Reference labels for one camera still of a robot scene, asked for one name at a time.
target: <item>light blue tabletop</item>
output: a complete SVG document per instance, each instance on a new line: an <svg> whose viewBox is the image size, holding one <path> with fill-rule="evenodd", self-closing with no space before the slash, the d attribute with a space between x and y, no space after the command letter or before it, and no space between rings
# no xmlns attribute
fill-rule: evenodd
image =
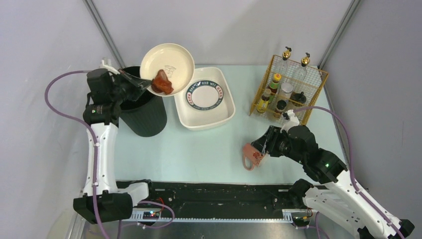
<svg viewBox="0 0 422 239"><path fill-rule="evenodd" d="M251 102L267 66L217 67L230 87L235 116L220 127L190 131L179 122L174 98L165 97L167 125L158 135L139 137L120 120L114 159L116 180L291 184L303 178L316 184L300 164L286 157L268 158L252 171L243 168L243 145L262 136L271 124L266 119L249 116ZM329 108L324 91L316 105ZM321 148L344 161L329 113L313 110L307 126Z"/></svg>

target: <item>white wall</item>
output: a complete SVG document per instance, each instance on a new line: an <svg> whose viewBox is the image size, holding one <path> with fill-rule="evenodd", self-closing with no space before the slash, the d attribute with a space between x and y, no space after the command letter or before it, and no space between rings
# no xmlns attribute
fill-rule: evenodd
<svg viewBox="0 0 422 239"><path fill-rule="evenodd" d="M422 238L422 1L363 1L327 63L356 178Z"/></svg>
<svg viewBox="0 0 422 239"><path fill-rule="evenodd" d="M0 238L46 238L86 176L83 126L50 111L56 76L90 70L110 53L83 1L6 0L0 9ZM82 117L84 74L52 88L53 105Z"/></svg>
<svg viewBox="0 0 422 239"><path fill-rule="evenodd" d="M127 66L160 43L197 64L267 65L285 46L318 64L350 0L96 0Z"/></svg>

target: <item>mug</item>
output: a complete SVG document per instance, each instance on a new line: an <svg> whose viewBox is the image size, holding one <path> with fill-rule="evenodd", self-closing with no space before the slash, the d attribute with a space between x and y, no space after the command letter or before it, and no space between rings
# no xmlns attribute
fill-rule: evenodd
<svg viewBox="0 0 422 239"><path fill-rule="evenodd" d="M245 167L245 169L248 171L252 171L255 166L259 167L259 164L261 163L262 159L265 157L265 154L262 154L261 152L259 152L250 143L245 144L242 151L243 151L243 167ZM245 162L246 158L248 158L249 161L251 162L251 166L249 168L246 167L246 162Z"/></svg>

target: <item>brown food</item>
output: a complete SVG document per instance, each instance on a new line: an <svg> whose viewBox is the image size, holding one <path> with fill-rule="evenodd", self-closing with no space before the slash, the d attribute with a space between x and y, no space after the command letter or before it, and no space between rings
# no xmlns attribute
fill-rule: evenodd
<svg viewBox="0 0 422 239"><path fill-rule="evenodd" d="M164 92L166 95L171 94L174 90L163 69L158 71L157 76L152 81L151 88L157 93Z"/></svg>

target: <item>black trash can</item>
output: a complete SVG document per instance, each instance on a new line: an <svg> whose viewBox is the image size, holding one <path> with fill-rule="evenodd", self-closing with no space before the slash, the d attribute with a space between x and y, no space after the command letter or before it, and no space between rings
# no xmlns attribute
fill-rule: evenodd
<svg viewBox="0 0 422 239"><path fill-rule="evenodd" d="M124 71L139 76L139 66L124 68ZM163 98L145 91L137 101L125 101L121 105L120 118L135 134L151 137L161 132L167 124Z"/></svg>

